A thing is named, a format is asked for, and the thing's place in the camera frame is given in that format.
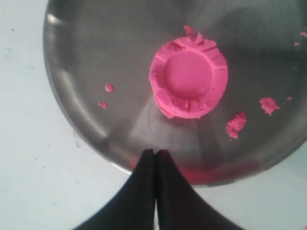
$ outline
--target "metal bowl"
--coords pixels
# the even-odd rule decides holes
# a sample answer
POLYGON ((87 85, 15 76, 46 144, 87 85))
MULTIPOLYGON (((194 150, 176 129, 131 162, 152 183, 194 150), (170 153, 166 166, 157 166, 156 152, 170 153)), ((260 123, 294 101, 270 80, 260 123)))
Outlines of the metal bowl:
POLYGON ((143 149, 168 149, 191 184, 230 183, 269 169, 307 139, 306 12, 305 0, 50 0, 50 85, 73 127, 115 165, 131 171, 143 149), (167 119, 148 72, 185 24, 217 42, 229 83, 202 119, 167 119), (280 106, 273 116, 261 109, 263 97, 280 106), (230 140, 225 126, 240 112, 246 126, 230 140))

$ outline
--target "white surface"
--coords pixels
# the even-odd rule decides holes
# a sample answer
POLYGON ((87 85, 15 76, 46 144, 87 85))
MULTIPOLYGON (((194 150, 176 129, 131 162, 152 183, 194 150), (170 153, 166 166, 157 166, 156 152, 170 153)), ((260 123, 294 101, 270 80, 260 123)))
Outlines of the white surface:
MULTIPOLYGON (((42 54, 46 3, 0 0, 1 230, 71 229, 128 177, 73 135, 53 98, 42 54)), ((246 230, 302 230, 306 150, 258 176, 197 192, 246 230)))

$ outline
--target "pressed pink powder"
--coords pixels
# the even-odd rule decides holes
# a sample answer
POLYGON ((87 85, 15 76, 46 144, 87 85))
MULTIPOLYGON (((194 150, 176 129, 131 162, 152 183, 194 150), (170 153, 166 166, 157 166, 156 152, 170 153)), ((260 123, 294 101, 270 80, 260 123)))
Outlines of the pressed pink powder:
POLYGON ((270 97, 262 98, 259 102, 261 103, 261 108, 270 116, 276 109, 279 109, 279 106, 277 106, 275 101, 270 97))
POLYGON ((307 37, 307 33, 305 31, 301 32, 301 36, 307 37))
POLYGON ((107 85, 105 86, 105 90, 106 90, 107 92, 112 92, 112 91, 114 90, 114 87, 113 87, 113 85, 107 84, 107 85))
POLYGON ((190 26, 188 36, 162 46, 155 54, 149 79, 154 99, 167 117, 199 118, 214 109, 227 86, 228 70, 216 43, 195 37, 190 26))
POLYGON ((105 102, 99 102, 98 105, 101 108, 107 109, 107 104, 105 102))
POLYGON ((228 121, 226 131, 232 138, 238 138, 238 131, 243 129, 246 123, 245 113, 239 113, 232 120, 228 121))

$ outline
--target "white floor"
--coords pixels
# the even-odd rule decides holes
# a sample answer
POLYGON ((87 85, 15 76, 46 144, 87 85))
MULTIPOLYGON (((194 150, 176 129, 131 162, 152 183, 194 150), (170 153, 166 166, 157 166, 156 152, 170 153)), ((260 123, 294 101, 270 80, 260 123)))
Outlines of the white floor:
MULTIPOLYGON (((42 54, 46 3, 0 0, 1 230, 71 229, 128 177, 73 134, 53 98, 42 54)), ((246 230, 302 230, 306 151, 248 180, 197 192, 246 230)))

